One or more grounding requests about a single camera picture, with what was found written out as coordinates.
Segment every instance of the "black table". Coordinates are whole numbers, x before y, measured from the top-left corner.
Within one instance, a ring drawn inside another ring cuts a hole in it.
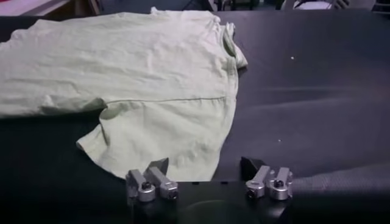
[[[213,11],[208,0],[100,0],[101,13],[118,12],[145,13],[151,12],[151,7],[159,10],[209,10]]]
[[[217,15],[235,23],[249,66],[240,71],[233,127],[214,179],[237,180],[240,156],[249,156],[292,168],[298,195],[327,198],[311,200],[311,208],[366,211],[387,201],[390,22],[359,10]],[[0,41],[35,21],[0,18]],[[67,206],[69,220],[98,213],[94,219],[120,219],[124,182],[75,145],[98,114],[1,120],[1,202],[37,208],[37,217],[38,208],[56,214]]]

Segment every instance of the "screw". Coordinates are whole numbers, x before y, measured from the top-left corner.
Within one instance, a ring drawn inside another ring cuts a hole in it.
[[[283,186],[284,186],[283,181],[281,181],[281,180],[275,180],[274,181],[274,187],[280,188],[280,187],[283,187]]]
[[[177,191],[171,191],[168,193],[168,199],[175,200],[177,198]]]
[[[248,196],[249,199],[256,199],[256,192],[254,190],[248,190],[246,192],[246,195]]]
[[[141,185],[142,190],[146,190],[152,187],[152,184],[150,182],[143,182]]]

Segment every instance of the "t-shirt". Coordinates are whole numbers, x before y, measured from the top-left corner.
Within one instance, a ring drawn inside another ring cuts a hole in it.
[[[124,178],[168,157],[169,178],[210,180],[247,64],[233,30],[197,11],[39,20],[0,44],[0,116],[104,108],[77,142],[98,166]]]

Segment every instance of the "metal bracket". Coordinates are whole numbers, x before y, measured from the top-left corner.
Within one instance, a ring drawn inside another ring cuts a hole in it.
[[[139,170],[130,170],[126,175],[127,203],[137,198],[140,202],[155,199],[155,186],[146,181]]]
[[[168,179],[157,167],[146,170],[145,176],[160,189],[160,196],[168,200],[175,200],[178,196],[178,185]]]
[[[247,197],[250,199],[257,199],[265,194],[265,181],[269,176],[269,166],[261,166],[255,177],[245,183],[247,187]]]
[[[269,196],[275,200],[286,200],[292,197],[291,184],[293,182],[292,172],[287,167],[279,169],[279,173],[274,177],[275,172],[268,182]]]

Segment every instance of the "white object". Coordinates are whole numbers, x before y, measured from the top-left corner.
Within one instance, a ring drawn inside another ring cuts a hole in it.
[[[0,116],[105,108],[78,141],[97,165],[124,178],[168,157],[168,178],[210,180],[247,64],[219,22],[155,9],[39,20],[0,44]]]
[[[0,16],[43,16],[70,0],[9,0],[0,2]]]
[[[295,9],[302,10],[316,10],[316,9],[331,9],[332,4],[329,2],[305,2],[302,5],[296,7]]]

